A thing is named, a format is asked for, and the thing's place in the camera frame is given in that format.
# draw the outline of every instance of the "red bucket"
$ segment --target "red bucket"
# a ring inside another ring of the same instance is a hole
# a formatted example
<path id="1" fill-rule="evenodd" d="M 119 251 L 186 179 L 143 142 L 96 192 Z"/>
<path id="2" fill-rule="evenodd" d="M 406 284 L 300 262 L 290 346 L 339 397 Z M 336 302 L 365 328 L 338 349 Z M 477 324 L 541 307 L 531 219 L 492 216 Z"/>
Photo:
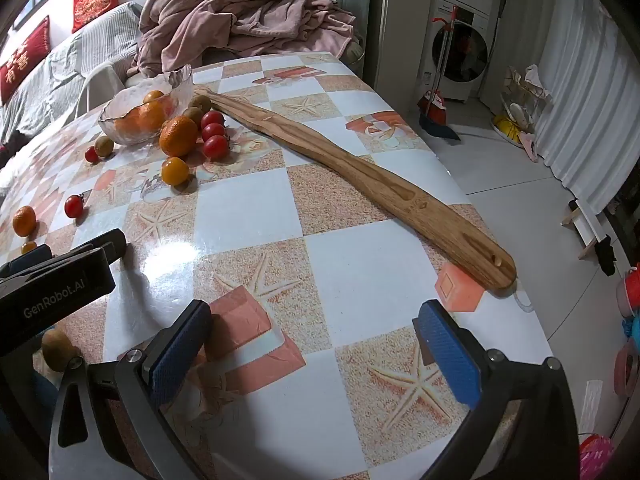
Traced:
<path id="1" fill-rule="evenodd" d="M 626 296 L 631 308 L 640 307 L 640 269 L 633 267 L 625 277 Z"/>

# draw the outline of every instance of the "cherry tomato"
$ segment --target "cherry tomato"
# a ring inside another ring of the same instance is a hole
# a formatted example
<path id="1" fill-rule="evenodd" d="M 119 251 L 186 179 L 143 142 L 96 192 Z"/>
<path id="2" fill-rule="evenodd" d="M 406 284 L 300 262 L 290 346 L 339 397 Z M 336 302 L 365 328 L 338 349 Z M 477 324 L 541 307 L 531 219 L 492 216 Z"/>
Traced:
<path id="1" fill-rule="evenodd" d="M 78 218 L 84 209 L 84 197 L 82 195 L 71 195 L 65 202 L 65 215 L 69 218 Z"/>
<path id="2" fill-rule="evenodd" d="M 214 135 L 225 136 L 225 127 L 220 123 L 209 123 L 202 129 L 202 140 L 207 142 Z"/>
<path id="3" fill-rule="evenodd" d="M 204 127 L 207 126 L 207 124 L 211 124 L 211 123 L 218 123 L 224 126 L 225 125 L 224 115 L 216 110 L 207 112 L 202 116 L 202 120 L 200 121 L 200 127 L 204 129 Z"/>
<path id="4" fill-rule="evenodd" d="M 220 160 L 220 158 L 228 155 L 229 144 L 226 142 L 225 137 L 214 135 L 213 137 L 209 137 L 209 140 L 204 143 L 202 152 L 211 160 Z"/>
<path id="5" fill-rule="evenodd" d="M 29 251 L 33 251 L 37 246 L 38 244 L 36 242 L 25 242 L 20 248 L 20 254 L 26 254 Z"/>
<path id="6" fill-rule="evenodd" d="M 178 186 L 188 179 L 189 167 L 181 158 L 172 156 L 162 164 L 160 175 L 164 183 L 169 186 Z"/>
<path id="7" fill-rule="evenodd" d="M 84 152 L 84 159 L 91 164 L 95 164 L 100 160 L 98 153 L 95 151 L 95 146 L 90 146 Z"/>

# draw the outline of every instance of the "glass bowl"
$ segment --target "glass bowl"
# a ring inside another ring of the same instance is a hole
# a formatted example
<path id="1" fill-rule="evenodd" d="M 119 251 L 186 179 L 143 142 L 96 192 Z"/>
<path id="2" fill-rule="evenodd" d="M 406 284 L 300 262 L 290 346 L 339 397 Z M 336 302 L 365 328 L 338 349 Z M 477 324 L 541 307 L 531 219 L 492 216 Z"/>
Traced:
<path id="1" fill-rule="evenodd" d="M 140 104 L 152 90 L 164 92 L 164 96 Z M 118 92 L 102 110 L 98 124 L 117 144 L 130 146 L 144 142 L 159 134 L 165 121 L 185 111 L 192 96 L 191 65 L 185 65 Z"/>

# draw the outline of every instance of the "wooden stand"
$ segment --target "wooden stand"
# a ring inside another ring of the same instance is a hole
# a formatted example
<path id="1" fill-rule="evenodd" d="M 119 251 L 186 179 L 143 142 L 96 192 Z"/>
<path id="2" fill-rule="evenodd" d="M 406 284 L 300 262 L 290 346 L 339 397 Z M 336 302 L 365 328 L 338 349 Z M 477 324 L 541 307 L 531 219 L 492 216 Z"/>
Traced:
<path id="1" fill-rule="evenodd" d="M 604 240 L 606 233 L 602 229 L 600 222 L 598 222 L 595 213 L 588 206 L 581 205 L 579 200 L 575 200 L 575 206 L 575 209 L 562 219 L 560 225 L 571 227 L 573 224 L 578 231 L 584 243 L 584 249 L 578 254 L 578 259 L 583 260 L 597 242 Z"/>
<path id="2" fill-rule="evenodd" d="M 247 128 L 336 171 L 373 202 L 437 245 L 486 290 L 504 293 L 516 279 L 509 254 L 453 209 L 390 171 L 351 155 L 315 130 L 206 88 L 214 106 Z"/>

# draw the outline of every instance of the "mop handle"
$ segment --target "mop handle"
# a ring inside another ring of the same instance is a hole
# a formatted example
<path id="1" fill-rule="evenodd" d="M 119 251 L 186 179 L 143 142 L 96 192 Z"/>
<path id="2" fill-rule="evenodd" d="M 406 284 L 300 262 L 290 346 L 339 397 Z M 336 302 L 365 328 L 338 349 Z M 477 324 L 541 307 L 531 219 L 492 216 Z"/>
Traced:
<path id="1" fill-rule="evenodd" d="M 435 99 L 436 90 L 440 86 L 440 81 L 442 80 L 442 75 L 444 74 L 444 63 L 445 59 L 449 58 L 449 49 L 451 47 L 451 40 L 453 39 L 453 26 L 456 22 L 456 16 L 458 15 L 458 6 L 453 6 L 451 11 L 451 21 L 447 22 L 444 18 L 433 18 L 432 22 L 444 22 L 444 31 L 445 35 L 442 38 L 442 46 L 440 47 L 440 57 L 438 58 L 438 66 L 436 67 L 436 73 L 433 77 L 433 83 L 431 84 L 431 90 L 429 95 L 429 104 L 427 105 L 427 109 L 424 113 L 426 117 L 429 116 L 429 110 L 431 109 L 431 104 Z"/>

